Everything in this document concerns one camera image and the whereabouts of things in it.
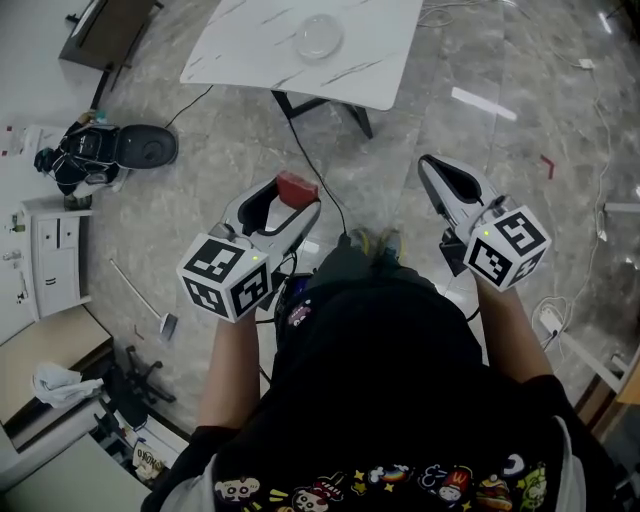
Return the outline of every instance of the white cloth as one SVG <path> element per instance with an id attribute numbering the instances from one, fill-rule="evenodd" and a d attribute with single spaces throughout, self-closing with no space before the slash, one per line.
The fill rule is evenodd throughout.
<path id="1" fill-rule="evenodd" d="M 55 363 L 40 363 L 31 379 L 31 387 L 38 400 L 61 409 L 77 404 L 104 383 L 102 379 L 81 381 L 80 372 L 72 372 Z"/>

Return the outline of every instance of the red object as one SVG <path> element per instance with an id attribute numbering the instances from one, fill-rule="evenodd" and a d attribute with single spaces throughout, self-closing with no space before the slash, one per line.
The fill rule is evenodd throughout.
<path id="1" fill-rule="evenodd" d="M 540 160 L 542 160 L 545 164 L 549 166 L 549 179 L 553 179 L 553 170 L 556 168 L 556 164 L 554 164 L 551 160 L 549 160 L 546 156 L 540 155 Z"/>
<path id="2" fill-rule="evenodd" d="M 467 490 L 467 487 L 469 486 L 470 481 L 471 472 L 467 468 L 455 468 L 451 473 L 447 475 L 445 481 L 442 482 L 442 487 L 451 487 L 464 494 Z"/>
<path id="3" fill-rule="evenodd" d="M 280 172 L 276 176 L 276 184 L 280 200 L 294 210 L 302 210 L 318 200 L 318 185 L 292 172 Z"/>

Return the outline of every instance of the white table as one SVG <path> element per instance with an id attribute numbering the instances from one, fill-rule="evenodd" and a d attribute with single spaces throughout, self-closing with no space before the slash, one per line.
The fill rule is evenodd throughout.
<path id="1" fill-rule="evenodd" d="M 421 6 L 422 0 L 222 0 L 180 81 L 270 89 L 289 119 L 336 100 L 348 104 L 370 132 L 362 107 L 393 106 Z M 344 37 L 335 53 L 310 62 L 293 41 L 302 21 L 314 14 L 337 18 Z M 294 109 L 278 91 L 323 100 Z"/>

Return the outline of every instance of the drawer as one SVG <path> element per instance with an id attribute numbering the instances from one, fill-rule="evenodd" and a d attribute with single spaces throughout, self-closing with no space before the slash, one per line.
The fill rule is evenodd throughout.
<path id="1" fill-rule="evenodd" d="M 78 247 L 79 230 L 80 217 L 60 219 L 60 249 L 73 249 L 74 247 Z"/>
<path id="2" fill-rule="evenodd" d="M 38 221 L 38 248 L 41 251 L 55 251 L 58 248 L 59 219 Z"/>

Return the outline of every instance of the gray tile floor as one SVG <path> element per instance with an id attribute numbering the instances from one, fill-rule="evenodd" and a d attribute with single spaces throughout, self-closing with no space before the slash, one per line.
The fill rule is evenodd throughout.
<path id="1" fill-rule="evenodd" d="M 531 16 L 502 1 L 454 8 L 444 28 L 418 28 L 395 107 L 370 112 L 375 138 L 367 140 L 338 105 L 324 105 L 295 125 L 303 144 L 344 206 L 349 226 L 380 232 L 402 229 L 406 264 L 436 283 L 464 312 L 476 307 L 468 273 L 452 279 L 438 242 L 445 227 L 416 176 L 417 158 L 439 153 L 463 160 L 504 192 L 527 204 L 552 234 L 554 244 L 537 273 L 519 286 L 529 311 L 547 295 L 572 298 L 587 273 L 594 239 L 593 201 L 607 160 L 607 133 L 592 104 L 590 74 L 572 62 L 591 58 L 611 127 L 611 169 L 604 198 L 637 201 L 640 163 L 640 49 L 629 41 L 624 18 L 598 12 L 607 0 L 516 0 Z M 181 85 L 182 71 L 215 0 L 170 0 L 159 12 L 103 108 L 117 123 L 166 123 L 206 90 Z M 451 97 L 459 87 L 517 114 L 496 117 Z M 199 232 L 219 220 L 229 198 L 251 183 L 286 169 L 313 178 L 268 91 L 215 86 L 174 123 L 177 161 L 135 173 L 119 194 L 95 198 L 89 251 L 92 312 L 118 344 L 135 344 L 148 361 L 165 367 L 159 377 L 176 394 L 165 412 L 192 428 L 212 348 L 215 320 L 191 307 L 175 274 L 183 252 Z M 552 180 L 540 161 L 556 163 Z M 323 211 L 301 251 L 300 267 L 317 267 L 340 232 L 336 209 L 324 196 Z M 270 222 L 277 222 L 277 215 Z M 571 333 L 606 361 L 635 349 L 639 311 L 640 218 L 605 220 L 607 241 L 593 265 Z M 156 341 L 157 323 L 108 264 L 114 258 L 161 312 L 179 326 L 170 344 Z M 134 334 L 134 326 L 144 340 Z M 472 329 L 482 342 L 480 319 Z M 272 327 L 260 328 L 261 359 L 270 370 Z M 552 345 L 549 356 L 570 399 L 592 377 L 568 349 Z"/>

